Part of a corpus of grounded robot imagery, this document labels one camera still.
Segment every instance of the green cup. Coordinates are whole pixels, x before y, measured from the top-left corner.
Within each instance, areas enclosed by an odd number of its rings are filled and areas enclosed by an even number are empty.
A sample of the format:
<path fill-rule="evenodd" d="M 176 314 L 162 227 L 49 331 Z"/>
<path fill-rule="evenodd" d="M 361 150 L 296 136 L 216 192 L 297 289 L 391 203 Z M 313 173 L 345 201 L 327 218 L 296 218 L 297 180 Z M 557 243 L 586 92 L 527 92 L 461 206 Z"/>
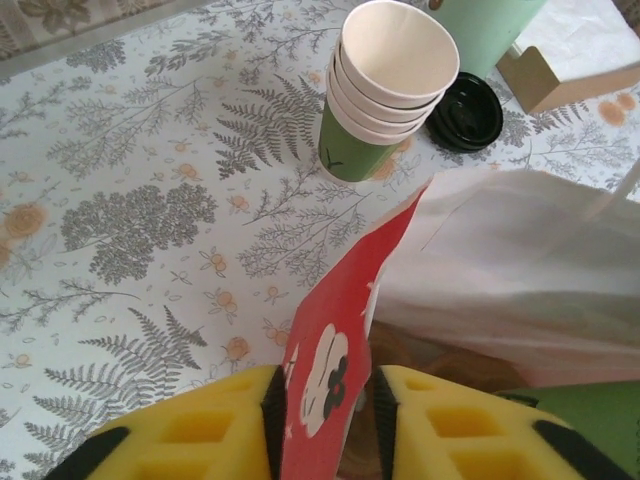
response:
<path fill-rule="evenodd" d="M 336 101 L 331 88 L 327 88 L 318 142 L 320 161 L 339 180 L 367 180 L 421 125 L 417 122 L 401 134 L 374 132 L 352 120 Z"/>
<path fill-rule="evenodd" d="M 429 0 L 425 10 L 460 52 L 460 70 L 485 78 L 547 0 Z"/>

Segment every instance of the red paper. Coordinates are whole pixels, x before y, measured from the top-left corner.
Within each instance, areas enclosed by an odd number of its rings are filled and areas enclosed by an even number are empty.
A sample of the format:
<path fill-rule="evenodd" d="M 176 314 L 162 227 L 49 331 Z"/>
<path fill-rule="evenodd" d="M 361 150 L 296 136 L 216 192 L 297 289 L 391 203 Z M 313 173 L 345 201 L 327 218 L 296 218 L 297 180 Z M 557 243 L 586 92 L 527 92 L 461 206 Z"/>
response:
<path fill-rule="evenodd" d="M 421 194 L 360 239 L 296 311 L 283 361 L 287 420 L 281 480 L 335 478 L 347 422 L 371 373 L 365 331 L 369 297 Z"/>

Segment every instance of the floral tablecloth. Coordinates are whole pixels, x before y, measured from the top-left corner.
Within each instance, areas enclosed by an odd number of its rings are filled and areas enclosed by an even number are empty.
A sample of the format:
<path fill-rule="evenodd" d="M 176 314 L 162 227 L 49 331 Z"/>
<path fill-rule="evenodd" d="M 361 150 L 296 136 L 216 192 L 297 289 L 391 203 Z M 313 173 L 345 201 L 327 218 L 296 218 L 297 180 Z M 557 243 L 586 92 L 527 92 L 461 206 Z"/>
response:
<path fill-rule="evenodd" d="M 612 189 L 640 155 L 638 88 L 527 116 L 494 75 L 491 148 L 454 155 L 422 132 L 372 181 L 331 182 L 314 145 L 353 6 L 220 0 L 2 81 L 0 479 L 40 478 L 109 419 L 278 362 L 305 293 L 434 172 Z"/>

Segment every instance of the green surface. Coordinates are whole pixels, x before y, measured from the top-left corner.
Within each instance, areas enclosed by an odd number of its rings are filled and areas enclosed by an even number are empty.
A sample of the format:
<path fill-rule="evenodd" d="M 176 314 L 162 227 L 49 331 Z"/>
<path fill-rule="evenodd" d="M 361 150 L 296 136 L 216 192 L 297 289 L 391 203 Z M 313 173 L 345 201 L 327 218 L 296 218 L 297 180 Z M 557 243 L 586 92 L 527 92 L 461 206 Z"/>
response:
<path fill-rule="evenodd" d="M 347 132 L 325 102 L 320 128 L 318 153 L 322 165 L 336 178 L 359 182 L 371 177 L 398 148 L 395 145 L 370 145 Z"/>
<path fill-rule="evenodd" d="M 518 389 L 499 395 L 561 418 L 640 480 L 640 381 Z"/>

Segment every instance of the yellow foam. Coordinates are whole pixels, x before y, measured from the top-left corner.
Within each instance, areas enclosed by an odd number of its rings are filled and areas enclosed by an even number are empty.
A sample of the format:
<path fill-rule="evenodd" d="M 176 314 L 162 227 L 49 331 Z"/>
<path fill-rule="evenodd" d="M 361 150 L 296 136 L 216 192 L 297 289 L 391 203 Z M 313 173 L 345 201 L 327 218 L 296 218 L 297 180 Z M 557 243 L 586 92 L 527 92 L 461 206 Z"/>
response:
<path fill-rule="evenodd" d="M 399 366 L 393 480 L 582 480 L 532 425 L 545 412 Z"/>
<path fill-rule="evenodd" d="M 276 371 L 256 367 L 135 411 L 95 432 L 129 436 L 91 480 L 270 480 L 260 404 Z"/>

